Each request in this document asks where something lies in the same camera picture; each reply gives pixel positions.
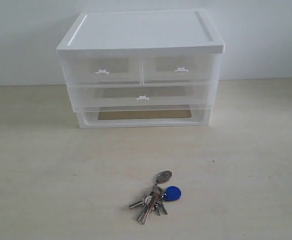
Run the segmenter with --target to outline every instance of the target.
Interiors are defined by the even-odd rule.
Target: drawer handle
[[[188,69],[185,69],[184,67],[178,67],[175,70],[176,73],[188,73]]]
[[[149,97],[146,97],[145,95],[140,95],[138,98],[136,98],[137,100],[149,100]]]
[[[99,69],[99,71],[97,71],[95,73],[96,74],[106,74],[106,75],[109,75],[110,74],[110,72],[109,71],[106,71],[106,69],[104,69],[104,70]]]

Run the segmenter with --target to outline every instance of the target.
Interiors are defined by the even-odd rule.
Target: blue key fob
[[[164,200],[167,202],[180,199],[182,191],[176,186],[169,186],[164,194]]]

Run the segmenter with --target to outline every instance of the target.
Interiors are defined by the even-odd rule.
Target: white lid
[[[112,50],[144,54],[171,48],[218,54],[224,52],[224,42],[203,9],[98,12],[82,13],[57,50],[109,55]]]

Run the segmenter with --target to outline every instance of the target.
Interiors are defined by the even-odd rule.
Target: large drawer
[[[156,56],[142,59],[145,85],[206,84],[213,76],[216,54]]]
[[[140,85],[141,64],[138,57],[61,58],[67,85],[122,86]]]
[[[76,113],[98,111],[98,107],[111,109],[119,106],[123,107],[122,111],[130,106],[204,105],[203,108],[210,108],[214,104],[217,83],[197,86],[118,88],[69,86],[67,89]]]

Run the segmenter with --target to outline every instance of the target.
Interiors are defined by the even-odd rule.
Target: plastic drawer organizer
[[[224,47],[192,9],[82,13],[57,52],[80,128],[207,126]]]

